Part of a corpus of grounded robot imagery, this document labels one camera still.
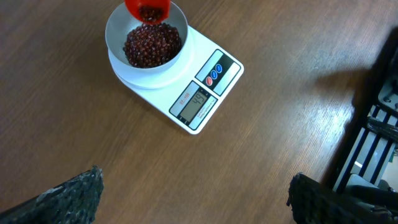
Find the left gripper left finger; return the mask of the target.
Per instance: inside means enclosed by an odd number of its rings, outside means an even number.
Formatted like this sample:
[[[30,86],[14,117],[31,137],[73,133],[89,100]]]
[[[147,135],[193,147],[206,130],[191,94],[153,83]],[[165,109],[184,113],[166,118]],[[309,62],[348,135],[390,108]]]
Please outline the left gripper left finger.
[[[93,223],[104,189],[98,166],[1,212],[1,223]]]

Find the orange measuring scoop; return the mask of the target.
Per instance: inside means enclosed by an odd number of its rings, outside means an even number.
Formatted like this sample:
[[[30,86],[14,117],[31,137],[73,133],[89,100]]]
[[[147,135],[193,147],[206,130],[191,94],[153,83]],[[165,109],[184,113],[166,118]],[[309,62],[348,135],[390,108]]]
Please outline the orange measuring scoop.
[[[169,17],[171,0],[125,0],[127,10],[140,22],[159,24]]]

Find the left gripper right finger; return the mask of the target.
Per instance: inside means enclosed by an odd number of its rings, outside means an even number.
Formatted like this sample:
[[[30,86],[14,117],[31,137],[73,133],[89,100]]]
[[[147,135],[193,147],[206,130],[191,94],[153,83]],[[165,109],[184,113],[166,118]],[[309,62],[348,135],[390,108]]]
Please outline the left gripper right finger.
[[[397,224],[397,192],[349,185],[337,194],[303,173],[290,182],[287,206],[296,223]]]

